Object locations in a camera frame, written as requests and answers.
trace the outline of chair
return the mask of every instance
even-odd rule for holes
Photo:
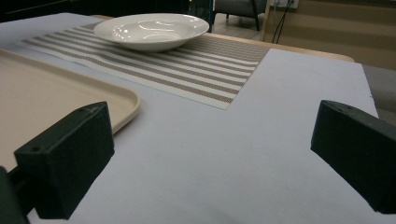
[[[229,15],[254,18],[256,20],[257,31],[260,31],[259,17],[264,12],[267,0],[215,0],[215,10],[213,10],[213,21],[216,14],[223,13]]]

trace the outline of tray rim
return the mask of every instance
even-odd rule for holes
[[[113,134],[116,133],[117,131],[119,131],[125,124],[127,124],[129,121],[131,121],[139,113],[141,99],[140,99],[139,94],[136,91],[134,91],[134,90],[122,87],[121,85],[117,85],[117,84],[114,84],[114,83],[111,83],[111,82],[106,82],[106,81],[103,81],[102,79],[95,78],[95,77],[92,77],[92,76],[88,76],[88,75],[85,75],[83,73],[75,72],[75,71],[72,71],[70,69],[62,68],[60,66],[56,66],[56,65],[51,64],[51,63],[39,61],[37,59],[31,58],[31,57],[28,57],[28,56],[25,56],[25,55],[21,55],[19,53],[16,53],[16,52],[13,52],[13,51],[10,51],[10,50],[7,50],[7,49],[0,49],[0,55],[1,56],[6,55],[8,57],[13,57],[13,58],[21,58],[21,59],[23,59],[23,60],[25,60],[25,61],[27,61],[29,63],[32,63],[34,65],[41,65],[43,67],[47,67],[48,69],[59,70],[59,71],[61,71],[63,73],[68,73],[68,74],[71,74],[71,75],[73,75],[75,77],[82,77],[86,81],[96,82],[96,83],[99,83],[101,85],[109,86],[109,87],[111,87],[113,89],[118,89],[119,91],[131,93],[135,97],[135,106],[131,110],[131,112],[125,118],[123,118],[120,122],[115,123],[115,124],[112,123]]]

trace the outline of plate rim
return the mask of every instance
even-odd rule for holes
[[[162,17],[161,19],[153,19],[153,20],[164,20],[164,21],[172,20],[172,18],[186,18],[186,17],[189,17],[189,18],[192,18],[192,19],[195,19],[195,20],[198,20],[198,21],[202,22],[205,25],[205,28],[201,32],[199,32],[199,33],[197,33],[195,35],[191,35],[191,36],[188,36],[188,37],[175,39],[175,40],[164,40],[164,41],[156,41],[156,42],[121,41],[121,40],[117,40],[117,39],[113,39],[113,38],[107,38],[106,36],[102,36],[102,35],[98,34],[98,30],[101,29],[102,26],[111,24],[111,23],[116,22],[116,21],[126,20],[126,19],[129,19],[129,18],[133,18],[133,19],[136,19],[136,18],[142,18],[142,19],[147,18],[147,19],[149,19],[149,17],[153,17],[153,16],[154,17]],[[104,39],[106,41],[113,42],[113,43],[127,44],[127,45],[131,45],[131,44],[132,45],[156,45],[156,44],[166,44],[166,43],[174,43],[174,42],[180,42],[180,41],[188,41],[190,39],[193,39],[195,37],[203,35],[204,33],[206,33],[209,30],[209,27],[210,26],[209,26],[209,23],[207,21],[205,21],[205,20],[203,20],[201,18],[192,16],[192,15],[177,14],[177,13],[147,13],[147,14],[136,14],[136,15],[122,16],[122,17],[117,17],[117,18],[113,18],[113,19],[110,19],[110,20],[106,20],[106,21],[101,21],[101,22],[99,22],[98,24],[96,24],[94,26],[93,32],[99,38]]]

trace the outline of wooden floor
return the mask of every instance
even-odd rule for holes
[[[264,14],[259,15],[260,27],[264,21]],[[217,35],[228,35],[245,39],[261,40],[262,31],[256,30],[254,19],[246,17],[231,16],[226,19],[225,14],[217,14],[212,33]]]

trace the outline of cable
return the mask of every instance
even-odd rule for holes
[[[278,41],[279,41],[280,34],[282,33],[282,29],[283,29],[283,24],[285,23],[286,13],[288,12],[288,10],[289,10],[291,4],[292,4],[292,0],[289,0],[287,6],[286,6],[286,8],[285,8],[285,13],[283,13],[282,19],[280,19],[279,24],[277,25],[276,30],[275,30],[275,32],[274,32],[274,36],[273,36],[273,41],[272,41],[272,43],[275,42],[276,32],[277,32],[277,30],[279,29],[279,26],[280,26],[280,31],[279,31],[279,34],[277,35],[276,43],[278,43]]]

